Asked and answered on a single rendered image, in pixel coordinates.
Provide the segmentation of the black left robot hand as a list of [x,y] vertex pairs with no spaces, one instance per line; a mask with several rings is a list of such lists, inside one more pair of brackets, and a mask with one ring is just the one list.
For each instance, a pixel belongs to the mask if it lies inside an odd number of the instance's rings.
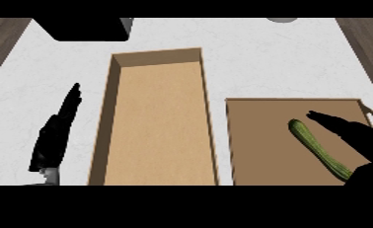
[[61,166],[70,129],[82,103],[80,95],[80,84],[76,83],[62,101],[59,113],[51,116],[46,125],[40,129],[30,163],[31,172],[40,172],[46,168],[58,168]]

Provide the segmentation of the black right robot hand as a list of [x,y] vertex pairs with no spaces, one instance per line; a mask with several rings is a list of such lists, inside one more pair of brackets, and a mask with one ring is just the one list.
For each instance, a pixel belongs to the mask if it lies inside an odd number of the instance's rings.
[[348,187],[373,187],[373,127],[343,117],[310,111],[307,117],[334,132],[360,155],[369,160],[345,183]]

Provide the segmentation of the green squash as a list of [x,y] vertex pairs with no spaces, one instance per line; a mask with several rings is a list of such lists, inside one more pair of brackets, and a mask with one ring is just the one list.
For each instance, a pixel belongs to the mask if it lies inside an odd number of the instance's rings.
[[347,182],[351,178],[353,172],[345,167],[345,165],[340,161],[337,161],[328,154],[326,150],[323,149],[322,145],[316,140],[316,137],[312,134],[307,125],[298,119],[294,118],[289,121],[288,126],[292,135],[297,137],[310,152],[315,154],[326,169],[343,182]]

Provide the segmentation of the brown wooden tray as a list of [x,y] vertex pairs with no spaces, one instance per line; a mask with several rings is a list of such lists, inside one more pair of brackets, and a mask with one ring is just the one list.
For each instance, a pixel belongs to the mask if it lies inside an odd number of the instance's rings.
[[357,99],[228,99],[232,178],[236,186],[340,186],[343,181],[289,131],[295,118],[332,158],[348,169],[369,160],[340,136],[309,119],[310,111],[371,123]]

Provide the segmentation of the open cardboard box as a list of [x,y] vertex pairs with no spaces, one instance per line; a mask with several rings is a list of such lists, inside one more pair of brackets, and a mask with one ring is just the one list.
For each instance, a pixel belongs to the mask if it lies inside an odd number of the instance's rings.
[[111,56],[87,183],[219,183],[201,48]]

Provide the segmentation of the black appliance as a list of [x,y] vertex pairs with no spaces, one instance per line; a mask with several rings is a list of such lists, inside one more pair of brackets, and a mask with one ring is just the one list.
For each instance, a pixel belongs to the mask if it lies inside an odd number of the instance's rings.
[[36,18],[58,41],[127,41],[133,18]]

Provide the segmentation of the grey round object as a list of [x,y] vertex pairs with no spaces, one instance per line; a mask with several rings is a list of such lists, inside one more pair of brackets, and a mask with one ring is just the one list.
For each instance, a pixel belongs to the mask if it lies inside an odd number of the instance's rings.
[[294,22],[298,18],[267,18],[267,19],[275,23],[285,24]]

